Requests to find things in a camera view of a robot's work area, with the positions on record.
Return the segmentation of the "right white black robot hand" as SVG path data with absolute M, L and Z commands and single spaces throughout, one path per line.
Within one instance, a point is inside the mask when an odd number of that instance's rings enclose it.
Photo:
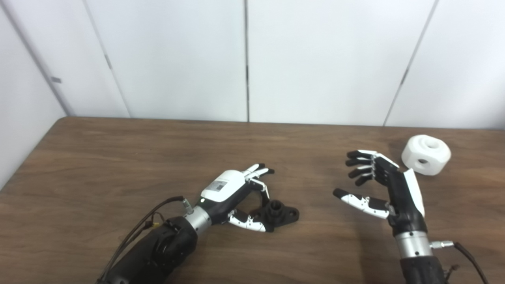
M 402 171 L 397 163 L 382 153 L 371 150 L 347 152 L 346 166 L 353 166 L 348 177 L 357 187 L 374 180 L 386 187 L 389 200 L 381 200 L 343 189 L 333 195 L 342 202 L 377 218 L 386 219 L 393 236 L 409 232 L 427 233 L 425 208 L 420 187 L 413 169 Z

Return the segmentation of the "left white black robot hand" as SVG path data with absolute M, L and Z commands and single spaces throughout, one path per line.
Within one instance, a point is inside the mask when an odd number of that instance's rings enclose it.
M 226 170 L 202 191 L 196 206 L 204 211 L 210 225 L 229 223 L 246 230 L 273 232 L 272 225 L 238 209 L 251 192 L 260 193 L 263 208 L 270 202 L 267 185 L 260 178 L 273 173 L 274 169 L 264 163 L 243 171 Z

